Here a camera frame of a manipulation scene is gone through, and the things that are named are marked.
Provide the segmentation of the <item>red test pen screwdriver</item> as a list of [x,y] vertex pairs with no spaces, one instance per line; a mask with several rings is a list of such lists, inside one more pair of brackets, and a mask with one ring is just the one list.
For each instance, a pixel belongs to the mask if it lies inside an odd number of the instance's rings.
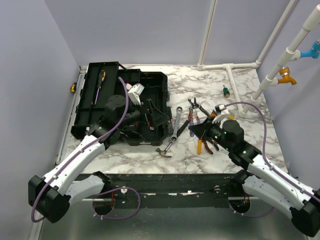
[[[192,104],[189,104],[189,125],[193,126],[194,125],[194,121],[193,121],[193,107]],[[194,137],[194,133],[190,130],[189,131],[189,136],[192,138]]]

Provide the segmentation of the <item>green stubby screwdriver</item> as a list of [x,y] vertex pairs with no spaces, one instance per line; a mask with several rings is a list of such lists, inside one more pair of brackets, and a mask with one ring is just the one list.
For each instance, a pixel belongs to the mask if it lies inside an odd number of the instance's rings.
[[223,95],[224,95],[225,98],[228,98],[230,96],[229,89],[225,85],[223,85],[223,90],[222,91],[223,91]]

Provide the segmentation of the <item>black plastic toolbox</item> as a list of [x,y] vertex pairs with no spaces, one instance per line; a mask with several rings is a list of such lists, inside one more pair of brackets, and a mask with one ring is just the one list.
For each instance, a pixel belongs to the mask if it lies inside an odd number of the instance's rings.
[[160,71],[127,69],[115,62],[90,63],[84,76],[71,134],[82,140],[99,123],[102,132],[115,131],[130,146],[160,146],[169,136],[168,77]]

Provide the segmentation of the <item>long screwdriver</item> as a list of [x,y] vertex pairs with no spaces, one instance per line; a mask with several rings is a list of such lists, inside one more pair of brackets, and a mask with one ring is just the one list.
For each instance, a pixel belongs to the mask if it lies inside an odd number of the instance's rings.
[[102,85],[104,83],[105,78],[106,78],[106,71],[105,70],[101,70],[99,72],[99,75],[98,75],[97,90],[96,90],[96,96],[95,96],[95,99],[94,99],[94,104],[95,105],[97,104],[99,93],[100,93],[100,90],[102,88]]

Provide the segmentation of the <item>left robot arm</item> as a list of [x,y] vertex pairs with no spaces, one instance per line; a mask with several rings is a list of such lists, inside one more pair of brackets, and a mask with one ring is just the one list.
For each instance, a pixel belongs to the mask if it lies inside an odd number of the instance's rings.
[[137,125],[156,128],[168,120],[169,116],[156,108],[150,99],[137,105],[128,96],[111,96],[105,104],[104,114],[91,125],[79,146],[44,176],[34,175],[28,181],[31,220],[38,222],[34,213],[39,212],[43,219],[56,223],[73,203],[92,195],[107,197],[111,185],[101,172],[93,173],[88,180],[76,182],[78,175],[92,160],[114,145],[122,132],[132,132]]

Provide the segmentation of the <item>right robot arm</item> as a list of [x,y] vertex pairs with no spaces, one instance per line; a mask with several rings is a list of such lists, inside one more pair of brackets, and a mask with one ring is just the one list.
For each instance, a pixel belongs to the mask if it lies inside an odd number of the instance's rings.
[[215,141],[228,151],[231,161],[242,168],[242,179],[230,183],[230,191],[255,196],[285,214],[301,233],[315,237],[320,230],[320,192],[302,183],[268,160],[244,139],[235,120],[223,124],[203,122],[189,126],[199,139]]

